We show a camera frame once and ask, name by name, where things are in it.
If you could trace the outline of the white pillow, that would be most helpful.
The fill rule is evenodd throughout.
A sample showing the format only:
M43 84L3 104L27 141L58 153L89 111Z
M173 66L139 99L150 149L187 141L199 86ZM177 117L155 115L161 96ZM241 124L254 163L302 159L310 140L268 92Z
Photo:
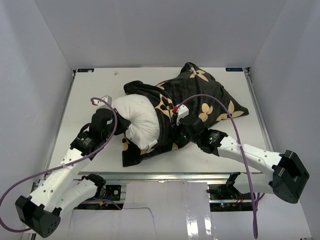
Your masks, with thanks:
M149 151L158 143L160 123L151 101L143 95L129 94L112 101L112 107L130 122L125 136L140 150Z

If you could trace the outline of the black floral pillowcase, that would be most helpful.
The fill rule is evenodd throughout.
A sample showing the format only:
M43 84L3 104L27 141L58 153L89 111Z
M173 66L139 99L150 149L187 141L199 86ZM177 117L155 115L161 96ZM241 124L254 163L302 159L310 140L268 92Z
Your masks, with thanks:
M185 106L192 114L203 121L206 127L212 127L229 117L247 116L249 110L241 106L210 73L200 69L194 63L187 62L180 74L157 85L142 81L132 81L123 87L127 97L141 95L150 100L159 120L158 143L150 150L140 150L138 145L125 134L123 138L122 165L138 165L142 160L177 150L188 144L173 129L174 106L188 97Z

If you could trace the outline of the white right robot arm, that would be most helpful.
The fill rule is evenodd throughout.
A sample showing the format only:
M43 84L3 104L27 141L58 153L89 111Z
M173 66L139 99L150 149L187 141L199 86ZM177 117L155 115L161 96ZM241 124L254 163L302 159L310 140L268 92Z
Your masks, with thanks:
M299 156L291 151L278 153L248 144L240 145L225 132L207 128L194 114L178 116L176 129L181 137L196 144L203 152L247 164L258 173L232 173L225 183L226 195L236 200L250 191L274 194L296 204L310 175Z

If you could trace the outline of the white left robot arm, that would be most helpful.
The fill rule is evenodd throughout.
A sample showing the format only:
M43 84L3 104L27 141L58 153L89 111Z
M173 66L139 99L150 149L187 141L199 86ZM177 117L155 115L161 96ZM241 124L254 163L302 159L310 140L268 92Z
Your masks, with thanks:
M42 238L47 238L57 229L64 214L86 200L104 198L106 181L99 175L82 176L77 186L69 186L106 142L113 135L124 133L130 123L116 110L97 109L91 122L81 128L70 144L59 169L54 170L28 197L20 196L16 200L20 220Z

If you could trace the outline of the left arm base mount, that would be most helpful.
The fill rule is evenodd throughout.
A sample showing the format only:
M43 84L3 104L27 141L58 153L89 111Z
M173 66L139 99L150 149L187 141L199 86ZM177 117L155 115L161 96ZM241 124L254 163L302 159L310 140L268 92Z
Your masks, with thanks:
M95 196L87 199L78 205L77 210L121 210L119 203L121 200L122 186L115 184L107 184L106 180L97 175L89 174L81 177L82 180L92 181L97 186Z

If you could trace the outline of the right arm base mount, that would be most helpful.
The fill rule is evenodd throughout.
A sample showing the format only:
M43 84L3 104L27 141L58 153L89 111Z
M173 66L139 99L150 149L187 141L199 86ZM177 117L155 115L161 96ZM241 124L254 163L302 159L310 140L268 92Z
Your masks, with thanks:
M240 193L234 187L236 177L240 174L240 172L232 173L226 183L208 185L206 192L208 193L211 212L253 211L250 193Z

